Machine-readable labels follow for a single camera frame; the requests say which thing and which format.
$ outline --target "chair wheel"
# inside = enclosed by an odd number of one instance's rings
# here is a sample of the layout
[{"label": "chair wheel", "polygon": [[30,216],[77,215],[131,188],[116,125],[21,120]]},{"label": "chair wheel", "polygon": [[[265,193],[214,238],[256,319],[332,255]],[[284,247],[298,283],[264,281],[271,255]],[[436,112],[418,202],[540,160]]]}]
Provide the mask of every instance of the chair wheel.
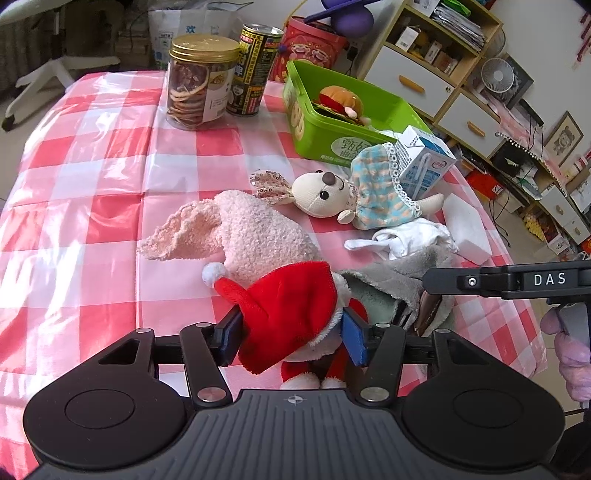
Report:
[{"label": "chair wheel", "polygon": [[23,92],[23,90],[25,88],[27,88],[26,85],[25,86],[20,86],[20,87],[17,87],[17,86],[12,87],[12,90],[10,92],[10,96],[12,98],[17,98]]},{"label": "chair wheel", "polygon": [[10,132],[12,127],[14,127],[14,115],[8,116],[2,120],[2,130],[5,132]]}]

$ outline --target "purple glove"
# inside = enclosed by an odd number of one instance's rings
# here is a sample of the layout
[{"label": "purple glove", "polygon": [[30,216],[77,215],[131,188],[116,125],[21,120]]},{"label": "purple glove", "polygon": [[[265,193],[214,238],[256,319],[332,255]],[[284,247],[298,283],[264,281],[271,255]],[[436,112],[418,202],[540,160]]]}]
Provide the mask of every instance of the purple glove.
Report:
[{"label": "purple glove", "polygon": [[575,401],[591,400],[591,352],[577,339],[562,331],[556,307],[551,308],[540,322],[548,335],[556,334],[554,348],[560,364],[558,371],[566,380],[566,390]]}]

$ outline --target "cardboard box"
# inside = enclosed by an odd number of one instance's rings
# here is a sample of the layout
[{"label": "cardboard box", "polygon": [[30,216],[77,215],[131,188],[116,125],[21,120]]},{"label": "cardboard box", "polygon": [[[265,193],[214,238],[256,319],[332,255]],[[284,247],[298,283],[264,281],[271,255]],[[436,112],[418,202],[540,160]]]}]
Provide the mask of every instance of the cardboard box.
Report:
[{"label": "cardboard box", "polygon": [[580,185],[570,192],[570,198],[574,201],[579,212],[584,212],[589,205],[591,205],[591,178],[587,177]]},{"label": "cardboard box", "polygon": [[410,0],[408,4],[423,15],[430,17],[439,4],[439,0]]},{"label": "cardboard box", "polygon": [[447,67],[445,67],[445,70],[443,70],[443,73],[446,75],[451,75],[458,63],[459,62],[456,59],[451,59]]},{"label": "cardboard box", "polygon": [[435,60],[435,57],[437,57],[437,54],[440,52],[442,47],[443,45],[441,45],[437,40],[431,42],[431,45],[429,45],[429,49],[427,50],[427,54],[425,55],[425,61],[427,63],[433,63],[433,60]]},{"label": "cardboard box", "polygon": [[449,65],[451,60],[452,58],[447,53],[440,51],[433,61],[433,66],[443,71]]},{"label": "cardboard box", "polygon": [[478,170],[472,170],[467,175],[466,181],[472,190],[484,195],[489,200],[494,200],[504,189],[492,175],[481,173]]},{"label": "cardboard box", "polygon": [[413,200],[423,198],[457,161],[443,140],[410,125],[394,148],[400,184]]},{"label": "cardboard box", "polygon": [[587,180],[588,177],[589,168],[585,167],[584,170],[577,173],[576,177],[566,184],[566,191],[568,193],[573,193],[585,180]]},{"label": "cardboard box", "polygon": [[409,48],[413,45],[414,41],[418,37],[418,31],[411,27],[406,27],[400,37],[398,37],[398,41],[396,42],[396,46],[398,48],[403,49],[404,51],[408,51]]},{"label": "cardboard box", "polygon": [[554,219],[545,213],[538,217],[542,232],[550,248],[556,255],[560,255],[569,247],[569,241],[562,236]]}]

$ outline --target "gray towel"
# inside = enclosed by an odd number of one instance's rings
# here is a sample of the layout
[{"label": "gray towel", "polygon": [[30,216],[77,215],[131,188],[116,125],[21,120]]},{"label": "gray towel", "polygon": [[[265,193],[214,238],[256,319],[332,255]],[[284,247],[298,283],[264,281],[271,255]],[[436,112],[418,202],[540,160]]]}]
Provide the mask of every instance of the gray towel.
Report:
[{"label": "gray towel", "polygon": [[[405,330],[417,320],[418,306],[423,289],[423,275],[429,268],[452,266],[452,254],[438,245],[397,260],[377,262],[358,270],[343,270],[353,293],[368,313],[370,324],[393,323]],[[452,308],[455,299],[444,295],[431,325],[423,336],[440,326],[452,329]]]}]

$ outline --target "tiled floor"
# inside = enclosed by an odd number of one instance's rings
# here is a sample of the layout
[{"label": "tiled floor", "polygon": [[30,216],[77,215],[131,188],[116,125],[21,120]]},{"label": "tiled floor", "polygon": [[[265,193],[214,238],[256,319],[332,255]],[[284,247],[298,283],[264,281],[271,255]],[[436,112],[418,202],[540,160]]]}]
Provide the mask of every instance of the tiled floor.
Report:
[{"label": "tiled floor", "polygon": [[[9,133],[0,131],[0,145],[2,156],[0,160],[0,197],[6,199],[17,176],[18,164],[21,158],[24,144],[47,110],[60,97],[60,89],[48,89],[41,92],[27,108],[17,112],[17,121],[20,123]],[[8,102],[0,103],[0,111],[3,113]],[[499,215],[500,206],[495,206],[495,217]],[[511,247],[509,251],[516,263],[535,263],[551,261],[553,255],[540,241],[533,237],[515,215],[504,211],[497,220],[497,224],[511,231],[508,238]],[[544,300],[534,300],[532,305],[535,315],[539,320],[547,311],[548,306]],[[561,403],[565,411],[578,408],[578,404],[571,400],[564,387],[564,379],[558,373],[558,360],[554,353],[553,338],[546,336],[548,348],[548,369],[538,374],[534,380],[552,393]],[[567,424],[571,425],[580,421],[581,415],[571,416]]]}]

